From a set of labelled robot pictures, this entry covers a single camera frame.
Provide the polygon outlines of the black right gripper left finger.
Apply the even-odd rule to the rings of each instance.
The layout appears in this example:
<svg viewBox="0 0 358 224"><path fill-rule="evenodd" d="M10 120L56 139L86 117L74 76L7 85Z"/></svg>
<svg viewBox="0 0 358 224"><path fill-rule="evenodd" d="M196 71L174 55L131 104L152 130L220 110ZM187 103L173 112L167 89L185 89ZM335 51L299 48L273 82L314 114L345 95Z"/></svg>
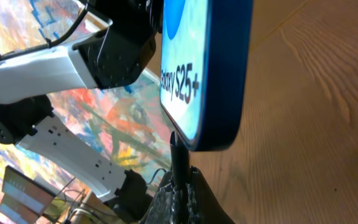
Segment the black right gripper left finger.
<svg viewBox="0 0 358 224"><path fill-rule="evenodd" d="M167 171L143 216L143 224L175 224L178 221L178 200L175 196L172 172Z"/></svg>

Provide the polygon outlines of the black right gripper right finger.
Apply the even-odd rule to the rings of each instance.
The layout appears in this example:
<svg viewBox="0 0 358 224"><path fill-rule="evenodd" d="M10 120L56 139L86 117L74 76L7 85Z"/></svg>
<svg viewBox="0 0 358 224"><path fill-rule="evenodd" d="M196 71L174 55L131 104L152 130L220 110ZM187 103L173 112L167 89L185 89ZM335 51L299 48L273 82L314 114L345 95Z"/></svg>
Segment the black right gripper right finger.
<svg viewBox="0 0 358 224"><path fill-rule="evenodd" d="M234 224L220 206L201 171L190 167L188 188L188 223L195 224Z"/></svg>

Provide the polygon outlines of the blue Galaxy smartphone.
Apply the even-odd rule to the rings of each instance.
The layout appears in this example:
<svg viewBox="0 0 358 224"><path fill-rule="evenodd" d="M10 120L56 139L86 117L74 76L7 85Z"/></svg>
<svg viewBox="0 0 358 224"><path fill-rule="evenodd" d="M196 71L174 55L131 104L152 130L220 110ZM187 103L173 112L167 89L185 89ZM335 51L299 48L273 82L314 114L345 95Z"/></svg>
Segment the blue Galaxy smartphone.
<svg viewBox="0 0 358 224"><path fill-rule="evenodd" d="M242 116L252 0L165 0L160 104L190 151L222 151Z"/></svg>

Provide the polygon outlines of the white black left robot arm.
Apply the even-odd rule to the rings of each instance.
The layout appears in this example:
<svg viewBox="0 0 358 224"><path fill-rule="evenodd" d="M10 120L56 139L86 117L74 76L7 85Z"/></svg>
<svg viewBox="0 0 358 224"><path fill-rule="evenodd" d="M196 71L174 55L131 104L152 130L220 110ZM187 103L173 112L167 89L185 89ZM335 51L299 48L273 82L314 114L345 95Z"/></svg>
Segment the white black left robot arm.
<svg viewBox="0 0 358 224"><path fill-rule="evenodd" d="M155 53L163 1L86 1L105 30L0 55L0 143L34 151L84 182L126 223L139 221L151 196L140 174L115 165L76 137L53 112L50 93L134 83Z"/></svg>

